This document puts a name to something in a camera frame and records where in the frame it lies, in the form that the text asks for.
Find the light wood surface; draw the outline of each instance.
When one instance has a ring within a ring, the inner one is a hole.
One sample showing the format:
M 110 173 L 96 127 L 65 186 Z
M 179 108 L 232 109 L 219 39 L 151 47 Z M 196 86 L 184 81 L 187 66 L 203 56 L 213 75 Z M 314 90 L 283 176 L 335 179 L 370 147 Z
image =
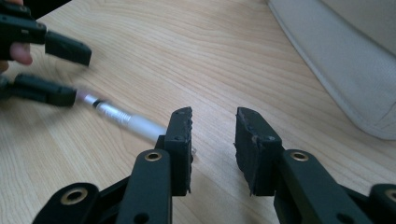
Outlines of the light wood surface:
M 285 148 L 314 154 L 340 183 L 367 194 L 396 182 L 396 142 L 356 128 L 320 85 L 262 0 L 73 0 L 41 21 L 92 48 L 91 66 L 33 46 L 30 72 L 85 85 L 167 125 L 191 106 L 198 149 L 174 223 L 277 223 L 273 198 L 250 197 L 233 147 L 238 106 L 257 110 Z M 153 144 L 82 105 L 0 102 L 0 223 L 30 223 L 75 182 L 104 189 Z

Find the pen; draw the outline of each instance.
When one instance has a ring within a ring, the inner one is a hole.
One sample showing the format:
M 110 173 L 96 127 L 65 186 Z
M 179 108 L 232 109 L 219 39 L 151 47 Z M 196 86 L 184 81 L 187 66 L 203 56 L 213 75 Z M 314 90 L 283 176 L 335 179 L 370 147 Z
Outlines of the pen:
M 146 119 L 144 116 L 129 113 L 112 105 L 110 102 L 95 96 L 91 91 L 78 89 L 77 100 L 91 105 L 100 114 L 111 119 L 126 129 L 157 142 L 159 135 L 166 134 L 166 128 Z

